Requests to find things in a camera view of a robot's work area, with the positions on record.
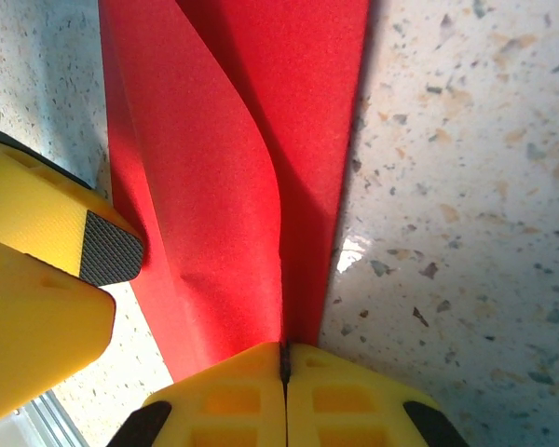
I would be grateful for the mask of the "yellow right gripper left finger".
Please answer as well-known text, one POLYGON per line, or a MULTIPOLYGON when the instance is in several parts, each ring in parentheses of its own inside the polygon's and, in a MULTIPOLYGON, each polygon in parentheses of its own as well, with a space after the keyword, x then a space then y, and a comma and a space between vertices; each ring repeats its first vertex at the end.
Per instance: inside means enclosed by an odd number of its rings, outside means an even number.
POLYGON ((110 446, 285 446, 280 348, 263 343, 150 395, 110 446))

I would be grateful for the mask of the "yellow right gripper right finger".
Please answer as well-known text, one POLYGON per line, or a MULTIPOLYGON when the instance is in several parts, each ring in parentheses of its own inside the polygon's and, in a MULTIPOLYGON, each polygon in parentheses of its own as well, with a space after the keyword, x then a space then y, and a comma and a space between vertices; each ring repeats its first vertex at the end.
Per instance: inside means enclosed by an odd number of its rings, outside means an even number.
POLYGON ((311 345, 290 347, 290 446, 466 446, 423 392, 311 345))

